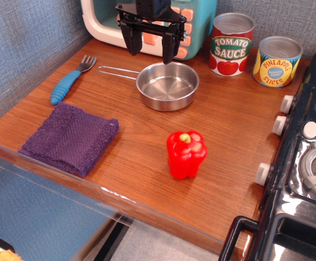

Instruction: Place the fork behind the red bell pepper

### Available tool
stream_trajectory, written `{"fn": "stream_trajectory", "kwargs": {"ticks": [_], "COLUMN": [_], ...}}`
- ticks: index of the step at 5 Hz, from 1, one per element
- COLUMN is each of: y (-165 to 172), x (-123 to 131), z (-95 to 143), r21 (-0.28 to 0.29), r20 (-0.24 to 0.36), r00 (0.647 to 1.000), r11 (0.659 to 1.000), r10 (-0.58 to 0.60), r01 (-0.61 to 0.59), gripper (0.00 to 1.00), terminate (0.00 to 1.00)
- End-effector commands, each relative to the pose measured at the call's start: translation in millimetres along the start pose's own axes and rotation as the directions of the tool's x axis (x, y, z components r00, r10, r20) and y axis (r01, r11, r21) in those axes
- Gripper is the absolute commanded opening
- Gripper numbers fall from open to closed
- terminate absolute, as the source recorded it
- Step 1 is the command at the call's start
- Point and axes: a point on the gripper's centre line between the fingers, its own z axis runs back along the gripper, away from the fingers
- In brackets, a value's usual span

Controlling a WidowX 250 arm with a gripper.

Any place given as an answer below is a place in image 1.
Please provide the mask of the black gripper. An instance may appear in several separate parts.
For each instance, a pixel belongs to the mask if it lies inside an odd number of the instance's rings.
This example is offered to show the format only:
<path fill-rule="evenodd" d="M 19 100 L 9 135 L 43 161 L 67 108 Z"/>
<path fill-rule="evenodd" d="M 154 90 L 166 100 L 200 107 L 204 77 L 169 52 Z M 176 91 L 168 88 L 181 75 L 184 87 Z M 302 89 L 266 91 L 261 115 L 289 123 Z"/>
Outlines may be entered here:
<path fill-rule="evenodd" d="M 170 1 L 119 3 L 115 9 L 119 12 L 118 23 L 131 55 L 141 51 L 142 33 L 149 33 L 162 36 L 163 63 L 172 62 L 178 53 L 179 41 L 187 36 L 184 30 L 187 19 L 171 8 Z"/>

